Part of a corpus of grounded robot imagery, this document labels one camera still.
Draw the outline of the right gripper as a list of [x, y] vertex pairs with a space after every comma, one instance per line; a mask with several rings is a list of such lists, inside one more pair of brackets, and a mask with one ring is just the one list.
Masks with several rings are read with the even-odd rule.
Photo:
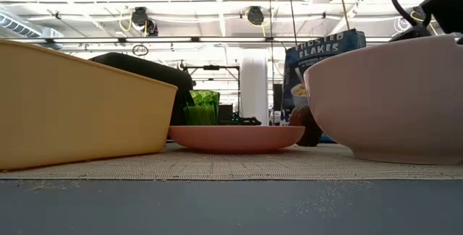
[[[441, 29], [447, 33], [463, 35], [463, 0], [424, 0], [421, 3], [426, 14], [434, 16]], [[391, 38], [391, 42], [431, 36], [428, 29], [419, 24]]]

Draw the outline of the blue cereal box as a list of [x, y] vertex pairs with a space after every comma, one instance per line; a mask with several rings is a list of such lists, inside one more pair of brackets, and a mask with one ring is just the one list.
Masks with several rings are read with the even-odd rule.
[[351, 29], [315, 38], [286, 50], [281, 99], [281, 122], [289, 125], [294, 108], [310, 106], [304, 73], [329, 57], [366, 47], [365, 34]]

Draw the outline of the dark red plum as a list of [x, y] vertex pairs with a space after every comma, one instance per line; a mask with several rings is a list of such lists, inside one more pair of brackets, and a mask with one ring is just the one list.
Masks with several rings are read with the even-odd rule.
[[299, 146], [315, 147], [320, 142], [323, 132], [315, 122], [309, 106], [294, 108], [289, 117], [289, 125], [305, 128], [304, 134], [297, 141]]

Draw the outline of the orange plastic tray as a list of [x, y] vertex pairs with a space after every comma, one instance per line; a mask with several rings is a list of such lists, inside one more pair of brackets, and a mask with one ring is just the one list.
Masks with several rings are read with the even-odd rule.
[[0, 171], [157, 153], [177, 88], [0, 40]]

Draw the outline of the pale pink bowl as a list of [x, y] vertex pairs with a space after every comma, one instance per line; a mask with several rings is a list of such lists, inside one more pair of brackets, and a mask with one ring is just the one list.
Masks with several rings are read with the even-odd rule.
[[463, 43], [450, 35], [339, 54], [304, 78], [316, 123], [355, 157], [463, 163]]

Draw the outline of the white round column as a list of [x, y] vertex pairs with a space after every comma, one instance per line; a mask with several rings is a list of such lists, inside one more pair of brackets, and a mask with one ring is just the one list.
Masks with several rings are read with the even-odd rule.
[[241, 112], [268, 125], [268, 65], [264, 54], [246, 56], [240, 65]]

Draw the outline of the pink plate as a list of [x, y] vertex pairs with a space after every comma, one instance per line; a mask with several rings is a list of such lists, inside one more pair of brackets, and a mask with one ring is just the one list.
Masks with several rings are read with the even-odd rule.
[[269, 153], [296, 144], [301, 126], [172, 126], [169, 137], [177, 144], [210, 153]]

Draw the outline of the green plastic cup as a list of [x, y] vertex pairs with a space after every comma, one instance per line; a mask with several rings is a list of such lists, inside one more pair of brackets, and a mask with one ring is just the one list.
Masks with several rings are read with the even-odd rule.
[[220, 93], [212, 90], [187, 90], [183, 112], [187, 125], [217, 125]]

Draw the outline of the grey woven placemat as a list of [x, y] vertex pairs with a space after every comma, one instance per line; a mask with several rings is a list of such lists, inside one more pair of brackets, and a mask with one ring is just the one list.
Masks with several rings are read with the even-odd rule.
[[17, 171], [3, 179], [83, 180], [463, 180], [463, 165], [380, 163], [354, 158], [335, 144], [292, 146], [277, 153], [222, 155], [196, 153], [169, 143], [163, 153], [84, 161]]

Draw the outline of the black and silver toaster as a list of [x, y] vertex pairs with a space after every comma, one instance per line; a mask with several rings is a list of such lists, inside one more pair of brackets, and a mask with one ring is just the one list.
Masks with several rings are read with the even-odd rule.
[[184, 113], [184, 98], [189, 90], [193, 90], [193, 81], [188, 73], [152, 61], [114, 52], [95, 56], [90, 58], [90, 61], [176, 86], [178, 90], [174, 99], [170, 125], [187, 124]]

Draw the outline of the black metal frame stand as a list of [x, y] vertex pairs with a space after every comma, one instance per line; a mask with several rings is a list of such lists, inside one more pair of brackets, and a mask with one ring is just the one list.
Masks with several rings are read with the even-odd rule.
[[[192, 75], [192, 73], [194, 73], [197, 69], [203, 69], [203, 70], [220, 70], [220, 69], [225, 69], [227, 70], [227, 72], [229, 72], [229, 74], [231, 74], [235, 80], [237, 81], [237, 85], [238, 85], [238, 116], [236, 118], [233, 117], [233, 108], [231, 106], [231, 111], [229, 111], [230, 113], [228, 114], [224, 114], [226, 118], [222, 119], [221, 118], [221, 112], [220, 112], [220, 105], [219, 105], [219, 110], [218, 110], [218, 121], [217, 121], [217, 125], [221, 125], [221, 126], [237, 126], [239, 125], [239, 96], [240, 96], [240, 72], [239, 72], [239, 67], [238, 66], [235, 66], [235, 67], [225, 67], [225, 66], [218, 66], [218, 65], [205, 65], [205, 66], [202, 66], [202, 67], [186, 67], [185, 65], [181, 65], [180, 66], [182, 68], [182, 71], [183, 72], [186, 72], [188, 73], [190, 76]], [[192, 71], [191, 73], [188, 72], [188, 69], [194, 69], [194, 71]], [[229, 69], [237, 69], [238, 70], [238, 78], [236, 78], [230, 71]]]

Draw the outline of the grey ceiling air duct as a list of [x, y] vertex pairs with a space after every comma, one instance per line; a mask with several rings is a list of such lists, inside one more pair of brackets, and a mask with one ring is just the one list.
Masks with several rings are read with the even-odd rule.
[[63, 43], [56, 43], [49, 38], [63, 38], [64, 35], [51, 27], [36, 25], [31, 21], [23, 19], [0, 7], [0, 38], [20, 38], [23, 42], [51, 48], [54, 50], [63, 49]]

